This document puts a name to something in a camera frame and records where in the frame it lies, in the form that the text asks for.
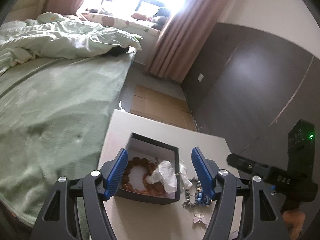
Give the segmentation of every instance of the silver screw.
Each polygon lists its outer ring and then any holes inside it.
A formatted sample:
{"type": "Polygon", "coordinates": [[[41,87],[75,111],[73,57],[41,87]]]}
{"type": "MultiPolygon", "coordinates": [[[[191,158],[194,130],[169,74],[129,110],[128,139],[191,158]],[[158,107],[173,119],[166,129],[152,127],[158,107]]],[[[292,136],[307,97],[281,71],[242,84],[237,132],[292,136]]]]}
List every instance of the silver screw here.
{"type": "Polygon", "coordinates": [[[92,171],[91,176],[92,177],[98,177],[100,175],[100,171],[92,171]]]}
{"type": "Polygon", "coordinates": [[[219,171],[219,174],[221,175],[221,176],[227,176],[228,175],[228,171],[226,171],[226,170],[221,170],[221,171],[219,171]]]}
{"type": "Polygon", "coordinates": [[[62,176],[58,179],[59,182],[65,182],[67,178],[65,176],[62,176]]]}
{"type": "Polygon", "coordinates": [[[254,176],[254,177],[253,177],[253,180],[254,180],[255,182],[260,182],[260,181],[261,181],[261,178],[260,178],[259,176],[254,176]]]}

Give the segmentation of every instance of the green bed sheet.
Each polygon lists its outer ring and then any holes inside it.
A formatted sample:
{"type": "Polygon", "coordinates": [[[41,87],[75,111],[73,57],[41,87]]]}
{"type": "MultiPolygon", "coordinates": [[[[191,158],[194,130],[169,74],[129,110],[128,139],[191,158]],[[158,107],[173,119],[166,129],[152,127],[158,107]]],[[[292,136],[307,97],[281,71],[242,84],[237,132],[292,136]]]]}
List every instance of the green bed sheet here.
{"type": "Polygon", "coordinates": [[[0,200],[23,223],[60,176],[97,167],[134,54],[37,58],[0,77],[0,200]]]}

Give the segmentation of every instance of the crumpled duvet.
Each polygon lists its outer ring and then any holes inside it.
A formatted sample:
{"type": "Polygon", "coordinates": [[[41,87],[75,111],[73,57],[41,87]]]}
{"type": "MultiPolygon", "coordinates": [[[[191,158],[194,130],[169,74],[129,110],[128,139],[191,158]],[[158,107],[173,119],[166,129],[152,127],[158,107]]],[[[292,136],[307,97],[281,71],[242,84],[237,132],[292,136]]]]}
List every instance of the crumpled duvet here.
{"type": "Polygon", "coordinates": [[[99,23],[76,21],[57,13],[0,27],[0,76],[17,63],[40,57],[74,59],[107,53],[113,47],[141,50],[142,37],[99,23]]]}

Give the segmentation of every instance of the green blanket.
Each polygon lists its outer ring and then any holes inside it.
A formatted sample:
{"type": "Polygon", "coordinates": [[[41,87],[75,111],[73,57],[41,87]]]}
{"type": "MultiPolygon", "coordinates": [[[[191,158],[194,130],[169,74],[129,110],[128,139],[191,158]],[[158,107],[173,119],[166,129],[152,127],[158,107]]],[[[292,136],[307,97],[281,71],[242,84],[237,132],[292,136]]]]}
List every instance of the green blanket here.
{"type": "Polygon", "coordinates": [[[107,53],[113,47],[141,50],[142,37],[90,21],[71,21],[57,13],[0,27],[0,75],[36,56],[74,59],[107,53]]]}
{"type": "Polygon", "coordinates": [[[0,77],[0,200],[25,224],[60,176],[97,167],[134,54],[37,58],[0,77]]]}

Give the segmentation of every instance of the gray floor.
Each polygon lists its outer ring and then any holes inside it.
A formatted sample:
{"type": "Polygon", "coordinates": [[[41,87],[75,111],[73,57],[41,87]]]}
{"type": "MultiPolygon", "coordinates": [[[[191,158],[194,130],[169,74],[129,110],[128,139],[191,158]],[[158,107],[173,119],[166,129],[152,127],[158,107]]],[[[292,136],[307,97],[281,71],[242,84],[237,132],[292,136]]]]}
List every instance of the gray floor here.
{"type": "Polygon", "coordinates": [[[133,62],[129,68],[127,78],[120,92],[119,101],[126,112],[130,111],[133,93],[136,85],[142,85],[147,88],[159,91],[169,96],[186,100],[179,83],[171,80],[157,78],[143,70],[144,65],[133,62]]]}

